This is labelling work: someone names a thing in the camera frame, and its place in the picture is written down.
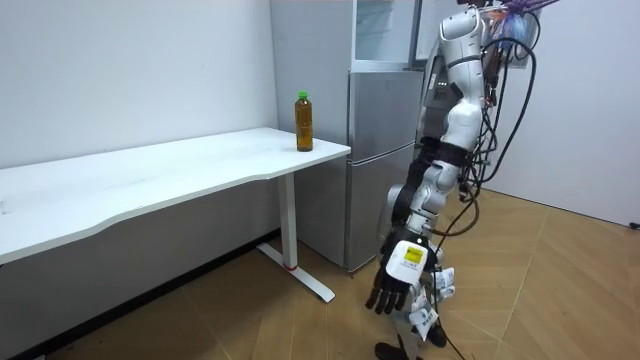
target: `desk leg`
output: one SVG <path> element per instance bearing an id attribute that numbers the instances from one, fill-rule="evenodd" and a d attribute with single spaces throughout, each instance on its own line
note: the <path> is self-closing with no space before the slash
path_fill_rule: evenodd
<path id="1" fill-rule="evenodd" d="M 265 253 L 295 276 L 325 302 L 336 296 L 328 287 L 298 267 L 298 247 L 296 237 L 296 198 L 293 186 L 293 173 L 278 178 L 280 193 L 280 228 L 282 230 L 282 254 L 267 244 L 258 246 Z"/>

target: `brown liquid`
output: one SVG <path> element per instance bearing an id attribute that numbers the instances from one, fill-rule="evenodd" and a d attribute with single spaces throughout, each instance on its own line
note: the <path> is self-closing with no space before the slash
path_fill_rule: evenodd
<path id="1" fill-rule="evenodd" d="M 298 151 L 313 150 L 313 131 L 311 128 L 311 102 L 306 98 L 296 101 L 296 138 Z"/>

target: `black baseboard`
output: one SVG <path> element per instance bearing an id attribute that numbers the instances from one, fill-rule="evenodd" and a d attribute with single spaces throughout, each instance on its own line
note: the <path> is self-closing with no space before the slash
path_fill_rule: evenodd
<path id="1" fill-rule="evenodd" d="M 228 263 L 229 261 L 248 253 L 249 251 L 255 249 L 258 245 L 277 238 L 278 236 L 280 236 L 280 229 L 271 231 L 270 233 L 265 234 L 245 245 L 242 245 L 239 248 L 232 250 L 217 259 L 214 259 L 187 273 L 171 279 L 166 283 L 145 292 L 144 294 L 138 295 L 135 298 L 114 307 L 113 309 L 107 310 L 106 312 L 63 332 L 62 334 L 56 335 L 49 340 L 46 340 L 26 351 L 23 351 L 22 353 L 9 358 L 8 360 L 33 360 L 38 356 L 50 354 L 56 350 L 62 349 L 63 347 L 80 339 L 81 337 L 109 324 L 112 321 L 123 317 L 124 315 L 127 315 L 133 310 L 136 310 L 137 308 L 152 302 L 153 300 L 181 287 L 182 285 L 201 277 L 202 275 Z"/>

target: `white desk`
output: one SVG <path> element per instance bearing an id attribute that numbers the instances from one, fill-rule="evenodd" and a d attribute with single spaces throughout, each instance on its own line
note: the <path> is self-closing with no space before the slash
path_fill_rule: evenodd
<path id="1" fill-rule="evenodd" d="M 295 144 L 294 134 L 260 128 L 0 170 L 0 264 L 125 219 L 278 177 L 284 255 L 266 244 L 259 249 L 328 302 L 333 292 L 297 267 L 293 172 L 350 149 L 314 139 L 313 151 L 298 152 Z"/>

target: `parquet floor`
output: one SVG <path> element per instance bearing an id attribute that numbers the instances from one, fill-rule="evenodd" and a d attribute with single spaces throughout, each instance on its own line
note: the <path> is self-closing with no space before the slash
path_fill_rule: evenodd
<path id="1" fill-rule="evenodd" d="M 481 201 L 479 224 L 444 247 L 457 293 L 442 321 L 468 360 L 640 359 L 640 233 L 491 192 Z M 330 304 L 254 251 L 47 359 L 373 360 L 376 342 L 395 344 L 390 320 L 363 306 L 376 263 L 348 276 L 303 245 L 300 263 L 336 293 Z M 457 359 L 450 347 L 423 357 Z"/>

